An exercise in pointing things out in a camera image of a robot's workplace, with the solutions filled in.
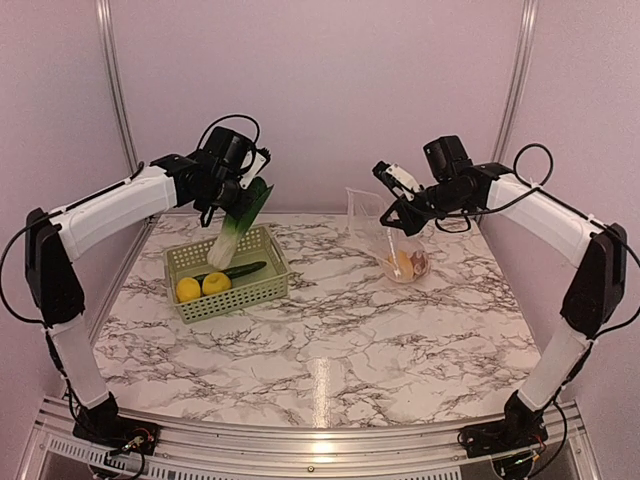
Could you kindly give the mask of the green bok choy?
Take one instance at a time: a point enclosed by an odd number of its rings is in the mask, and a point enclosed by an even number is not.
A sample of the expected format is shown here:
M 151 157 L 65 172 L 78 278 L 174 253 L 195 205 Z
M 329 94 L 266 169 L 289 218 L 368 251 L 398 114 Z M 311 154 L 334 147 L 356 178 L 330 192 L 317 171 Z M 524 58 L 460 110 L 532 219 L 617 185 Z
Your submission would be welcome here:
M 234 218 L 230 214 L 225 215 L 221 230 L 206 256 L 207 263 L 215 270 L 223 270 L 230 265 L 240 240 L 252 227 L 272 189 L 273 186 L 268 186 L 262 177 L 255 177 L 248 189 L 243 191 L 245 202 L 240 216 Z

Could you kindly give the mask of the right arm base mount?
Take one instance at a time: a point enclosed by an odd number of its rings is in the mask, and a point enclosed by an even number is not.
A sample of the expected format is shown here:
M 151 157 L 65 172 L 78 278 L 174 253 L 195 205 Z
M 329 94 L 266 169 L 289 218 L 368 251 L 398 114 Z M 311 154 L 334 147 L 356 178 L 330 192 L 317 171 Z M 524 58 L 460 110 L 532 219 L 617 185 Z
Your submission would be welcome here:
M 548 432 L 541 420 L 524 428 L 506 419 L 476 423 L 461 428 L 457 436 L 458 444 L 466 451 L 468 458 L 542 446 L 547 440 Z

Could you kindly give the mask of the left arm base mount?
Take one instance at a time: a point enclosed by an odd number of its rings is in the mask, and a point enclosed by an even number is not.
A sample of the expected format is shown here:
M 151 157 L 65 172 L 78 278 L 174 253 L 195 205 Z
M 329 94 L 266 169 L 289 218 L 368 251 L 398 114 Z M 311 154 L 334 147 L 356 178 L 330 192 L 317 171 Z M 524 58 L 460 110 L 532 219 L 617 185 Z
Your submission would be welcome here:
M 109 455 L 154 453 L 160 427 L 153 422 L 123 417 L 117 412 L 82 409 L 75 418 L 73 435 L 109 448 Z

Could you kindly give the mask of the yellow lemon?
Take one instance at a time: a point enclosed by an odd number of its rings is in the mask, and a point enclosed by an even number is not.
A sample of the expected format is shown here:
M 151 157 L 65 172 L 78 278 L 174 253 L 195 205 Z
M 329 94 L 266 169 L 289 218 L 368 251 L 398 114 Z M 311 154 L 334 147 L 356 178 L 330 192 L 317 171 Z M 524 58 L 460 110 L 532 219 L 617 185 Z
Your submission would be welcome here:
M 175 293 L 179 303 L 197 300 L 202 295 L 200 283 L 193 277 L 179 280 L 175 287 Z
M 212 272 L 202 279 L 201 290 L 204 296 L 215 295 L 232 288 L 231 279 L 223 272 Z

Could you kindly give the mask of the clear zip top bag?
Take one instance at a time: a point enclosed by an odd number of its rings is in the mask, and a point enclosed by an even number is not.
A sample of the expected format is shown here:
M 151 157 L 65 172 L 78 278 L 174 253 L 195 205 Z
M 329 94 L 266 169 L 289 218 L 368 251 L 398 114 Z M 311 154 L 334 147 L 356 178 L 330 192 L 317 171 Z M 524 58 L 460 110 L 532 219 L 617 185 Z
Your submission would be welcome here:
M 394 280 L 387 257 L 398 250 L 406 251 L 409 256 L 415 250 L 426 252 L 423 244 L 418 239 L 405 237 L 400 230 L 380 224 L 379 219 L 385 212 L 385 204 L 381 196 L 351 188 L 347 188 L 346 193 L 347 231 L 354 248 L 373 258 L 384 275 L 395 283 L 413 283 L 430 273 L 414 278 L 410 282 Z

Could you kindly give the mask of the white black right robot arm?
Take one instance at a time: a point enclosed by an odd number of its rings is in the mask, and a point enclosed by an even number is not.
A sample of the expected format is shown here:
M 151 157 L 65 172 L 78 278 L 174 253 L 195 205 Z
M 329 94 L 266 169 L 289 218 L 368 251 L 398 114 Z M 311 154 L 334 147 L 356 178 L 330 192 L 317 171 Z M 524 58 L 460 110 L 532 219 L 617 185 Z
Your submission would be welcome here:
M 631 323 L 620 310 L 637 265 L 625 229 L 582 212 L 521 172 L 525 158 L 549 157 L 539 143 L 510 164 L 478 163 L 461 139 L 442 136 L 422 148 L 431 177 L 417 180 L 379 161 L 373 176 L 392 201 L 382 225 L 408 237 L 434 227 L 460 234 L 477 227 L 512 288 L 540 357 L 495 420 L 475 419 L 458 434 L 467 449 L 511 450 L 543 438 L 543 418 L 580 374 L 596 343 Z

